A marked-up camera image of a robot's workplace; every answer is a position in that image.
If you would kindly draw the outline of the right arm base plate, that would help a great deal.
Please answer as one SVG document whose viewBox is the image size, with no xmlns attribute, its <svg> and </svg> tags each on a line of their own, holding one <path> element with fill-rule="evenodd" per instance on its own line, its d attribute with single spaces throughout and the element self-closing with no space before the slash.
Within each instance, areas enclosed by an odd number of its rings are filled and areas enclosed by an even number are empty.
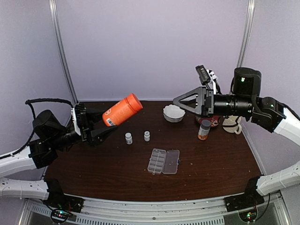
<svg viewBox="0 0 300 225">
<path fill-rule="evenodd" d="M 264 203 L 264 197 L 254 194 L 232 195 L 224 198 L 227 212 L 253 208 Z"/>
</svg>

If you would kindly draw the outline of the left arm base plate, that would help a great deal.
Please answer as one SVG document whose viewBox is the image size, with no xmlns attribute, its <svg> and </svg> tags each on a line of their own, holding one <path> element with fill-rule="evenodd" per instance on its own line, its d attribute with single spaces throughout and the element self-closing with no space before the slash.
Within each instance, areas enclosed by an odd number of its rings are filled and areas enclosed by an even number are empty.
<svg viewBox="0 0 300 225">
<path fill-rule="evenodd" d="M 43 200 L 43 203 L 50 207 L 76 213 L 82 211 L 83 202 L 84 200 L 80 197 L 60 193 L 50 193 L 48 198 Z"/>
</svg>

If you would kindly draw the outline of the clear plastic pill organizer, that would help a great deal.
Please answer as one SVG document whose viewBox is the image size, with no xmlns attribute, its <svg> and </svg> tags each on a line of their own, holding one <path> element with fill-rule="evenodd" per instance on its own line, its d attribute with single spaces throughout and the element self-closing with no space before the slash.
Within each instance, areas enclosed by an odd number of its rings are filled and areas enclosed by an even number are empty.
<svg viewBox="0 0 300 225">
<path fill-rule="evenodd" d="M 149 159 L 147 171 L 155 174 L 176 174 L 180 161 L 179 150 L 153 149 Z"/>
</svg>

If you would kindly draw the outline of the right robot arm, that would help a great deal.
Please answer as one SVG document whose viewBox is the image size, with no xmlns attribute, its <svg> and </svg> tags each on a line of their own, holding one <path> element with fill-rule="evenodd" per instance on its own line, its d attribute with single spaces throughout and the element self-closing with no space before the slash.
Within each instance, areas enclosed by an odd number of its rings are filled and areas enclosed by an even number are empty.
<svg viewBox="0 0 300 225">
<path fill-rule="evenodd" d="M 286 104 L 272 97 L 260 97 L 262 74 L 258 70 L 238 67 L 234 70 L 231 94 L 222 94 L 217 84 L 209 87 L 211 75 L 203 65 L 197 66 L 202 84 L 173 99 L 173 104 L 199 117 L 243 117 L 265 130 L 300 143 L 300 118 Z"/>
</svg>

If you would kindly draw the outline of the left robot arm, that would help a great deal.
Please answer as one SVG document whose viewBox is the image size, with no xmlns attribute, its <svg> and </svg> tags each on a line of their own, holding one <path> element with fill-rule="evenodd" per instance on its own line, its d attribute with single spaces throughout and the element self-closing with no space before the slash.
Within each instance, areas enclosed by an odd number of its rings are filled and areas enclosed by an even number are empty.
<svg viewBox="0 0 300 225">
<path fill-rule="evenodd" d="M 47 200 L 57 208 L 65 207 L 67 197 L 57 180 L 12 180 L 7 176 L 47 167 L 58 157 L 58 151 L 79 142 L 86 142 L 90 146 L 101 144 L 117 129 L 113 125 L 94 129 L 94 123 L 101 121 L 102 115 L 103 112 L 97 109 L 84 109 L 74 115 L 73 123 L 65 127 L 52 111 L 42 111 L 32 122 L 32 133 L 38 139 L 29 140 L 20 149 L 0 157 L 0 196 Z"/>
</svg>

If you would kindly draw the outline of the orange pill bottle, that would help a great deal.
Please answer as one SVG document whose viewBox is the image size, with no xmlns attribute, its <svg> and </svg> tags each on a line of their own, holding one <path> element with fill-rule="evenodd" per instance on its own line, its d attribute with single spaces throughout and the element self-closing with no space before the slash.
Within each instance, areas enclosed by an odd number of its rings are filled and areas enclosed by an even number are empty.
<svg viewBox="0 0 300 225">
<path fill-rule="evenodd" d="M 131 93 L 103 113 L 102 119 L 108 127 L 119 126 L 142 109 L 142 103 Z"/>
</svg>

